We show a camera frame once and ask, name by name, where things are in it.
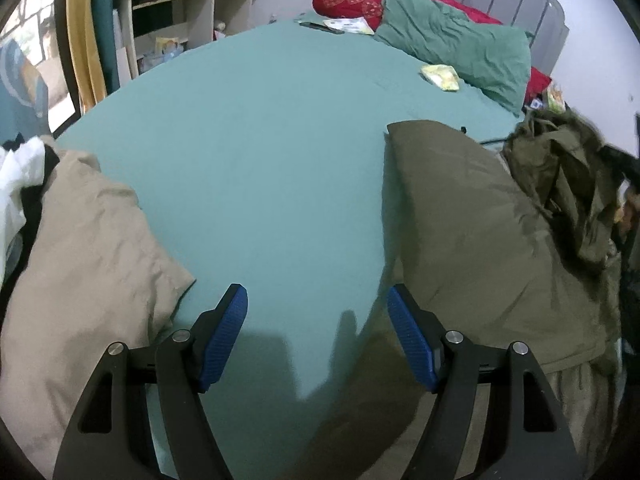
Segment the dark teal curtain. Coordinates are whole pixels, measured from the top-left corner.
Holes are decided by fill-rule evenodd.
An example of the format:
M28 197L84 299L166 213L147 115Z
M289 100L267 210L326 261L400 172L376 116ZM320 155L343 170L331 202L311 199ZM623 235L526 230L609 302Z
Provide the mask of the dark teal curtain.
M108 94L119 89L113 10L113 0L91 0L96 46Z

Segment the white garment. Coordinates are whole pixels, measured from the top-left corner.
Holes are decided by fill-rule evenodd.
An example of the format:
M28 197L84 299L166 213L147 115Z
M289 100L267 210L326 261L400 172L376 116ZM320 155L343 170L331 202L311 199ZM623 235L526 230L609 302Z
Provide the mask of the white garment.
M1 149L1 281L17 265L11 256L14 240L26 224L21 199L24 188L43 184L46 147L31 138L16 150Z

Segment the beige folded garment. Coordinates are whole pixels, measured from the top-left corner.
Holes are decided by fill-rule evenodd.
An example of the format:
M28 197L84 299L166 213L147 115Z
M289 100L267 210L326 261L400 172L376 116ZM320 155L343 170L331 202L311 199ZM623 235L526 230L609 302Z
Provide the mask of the beige folded garment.
M150 344L195 281L132 188L102 174L93 154L53 151L60 161L1 329L1 418L46 479L106 347Z

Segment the white paper on bed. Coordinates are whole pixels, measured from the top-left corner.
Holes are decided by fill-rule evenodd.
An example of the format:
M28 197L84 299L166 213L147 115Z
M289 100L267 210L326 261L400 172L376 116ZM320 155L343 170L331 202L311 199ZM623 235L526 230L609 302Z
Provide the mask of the white paper on bed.
M326 18L322 24L336 34L374 35L374 30L362 16L359 18Z

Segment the beige wooden desk shelf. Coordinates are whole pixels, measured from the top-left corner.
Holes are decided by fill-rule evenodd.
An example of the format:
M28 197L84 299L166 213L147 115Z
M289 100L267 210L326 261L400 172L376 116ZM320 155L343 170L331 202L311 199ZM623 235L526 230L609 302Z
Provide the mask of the beige wooden desk shelf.
M186 50L250 29L253 0L114 0L130 77L168 38Z

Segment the teal bed sheet mattress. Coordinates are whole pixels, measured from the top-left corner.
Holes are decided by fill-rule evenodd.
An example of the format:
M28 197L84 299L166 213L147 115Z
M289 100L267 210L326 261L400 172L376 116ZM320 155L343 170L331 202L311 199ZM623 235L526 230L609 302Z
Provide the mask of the teal bed sheet mattress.
M300 19L183 53L60 137L134 189L160 244L194 276L177 326L229 285L246 288L224 376L202 399L233 477L290 468L343 387L393 261L387 127L415 119L477 141L518 121L477 88L437 89L401 50Z

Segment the olive green large garment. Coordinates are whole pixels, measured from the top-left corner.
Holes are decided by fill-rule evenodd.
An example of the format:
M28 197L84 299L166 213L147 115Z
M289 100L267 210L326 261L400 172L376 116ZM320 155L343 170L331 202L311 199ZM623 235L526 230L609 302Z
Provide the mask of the olive green large garment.
M620 254L600 136L574 114L533 113L506 161L459 130L387 126L401 183L394 278L446 330L476 344L533 350L560 401L577 479L605 461L617 429ZM436 396L413 377L388 314L289 479L400 479Z

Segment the yellow curtain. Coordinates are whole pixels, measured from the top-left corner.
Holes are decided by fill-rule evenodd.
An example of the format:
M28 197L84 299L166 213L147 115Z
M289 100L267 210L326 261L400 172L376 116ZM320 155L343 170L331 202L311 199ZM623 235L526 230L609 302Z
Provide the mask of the yellow curtain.
M65 0L70 58L77 82L80 110L88 112L107 97L91 0Z

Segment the black clothing beside bed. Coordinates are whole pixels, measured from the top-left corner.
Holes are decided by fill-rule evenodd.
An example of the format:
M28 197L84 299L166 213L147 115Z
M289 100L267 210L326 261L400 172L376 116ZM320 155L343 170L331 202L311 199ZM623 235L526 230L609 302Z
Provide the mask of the black clothing beside bed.
M624 254L624 260L634 272L639 271L639 159L604 144L599 156L612 172L612 177L626 185L623 198L614 212L612 240Z

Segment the black remote control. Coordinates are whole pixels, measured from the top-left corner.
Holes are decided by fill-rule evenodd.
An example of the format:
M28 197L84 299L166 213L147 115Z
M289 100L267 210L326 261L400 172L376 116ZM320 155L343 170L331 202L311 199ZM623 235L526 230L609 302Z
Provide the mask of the black remote control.
M315 23L315 22L308 22L308 21L299 21L297 22L297 24L299 24L299 26L308 28L308 29L312 29L312 30L318 30L318 32L327 32L328 34L332 34L332 35L343 35L344 32L342 30L339 29L334 29L331 28L329 26L326 26L325 24L321 24L321 23Z

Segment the black garment on pile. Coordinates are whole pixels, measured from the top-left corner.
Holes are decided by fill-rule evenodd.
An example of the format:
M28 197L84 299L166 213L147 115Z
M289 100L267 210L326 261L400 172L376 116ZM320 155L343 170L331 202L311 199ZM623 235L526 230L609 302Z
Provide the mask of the black garment on pile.
M14 141L6 141L1 145L1 148L6 150L16 150L21 144L26 143L28 140L24 140L21 136L18 136ZM14 240L15 246L11 252L12 257L28 258L28 253L32 250L32 244L34 244L35 236L37 234L41 211L42 211L42 196L44 186L47 184L53 169L58 166L60 158L55 150L50 147L49 144L44 142L46 147L46 162L44 163L44 181L43 184L33 186L32 188L24 188L21 192L22 204L24 207L24 213L26 216L26 224L24 228L17 234Z

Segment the cluttered bedside items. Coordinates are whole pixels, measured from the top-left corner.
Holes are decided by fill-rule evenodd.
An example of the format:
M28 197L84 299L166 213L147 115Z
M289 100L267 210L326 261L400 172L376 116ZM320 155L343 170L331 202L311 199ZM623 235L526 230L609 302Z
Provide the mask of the cluttered bedside items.
M570 110L561 87L555 82L544 89L528 89L524 107L526 110L551 110L553 113L565 113Z

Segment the yellow snack packet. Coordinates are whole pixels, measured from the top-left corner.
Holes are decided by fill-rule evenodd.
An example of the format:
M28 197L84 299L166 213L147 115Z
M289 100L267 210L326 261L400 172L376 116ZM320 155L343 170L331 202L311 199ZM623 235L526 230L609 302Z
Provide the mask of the yellow snack packet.
M425 64L421 67L422 77L446 92L457 92L460 89L460 79L456 70L450 65Z

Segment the green pillow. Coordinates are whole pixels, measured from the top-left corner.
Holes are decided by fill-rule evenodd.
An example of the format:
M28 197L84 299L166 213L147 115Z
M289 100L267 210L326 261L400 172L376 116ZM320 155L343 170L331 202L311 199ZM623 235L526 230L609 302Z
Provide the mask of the green pillow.
M510 113L521 113L532 71L523 29L475 23L439 0L383 0L374 38L426 64L453 67Z

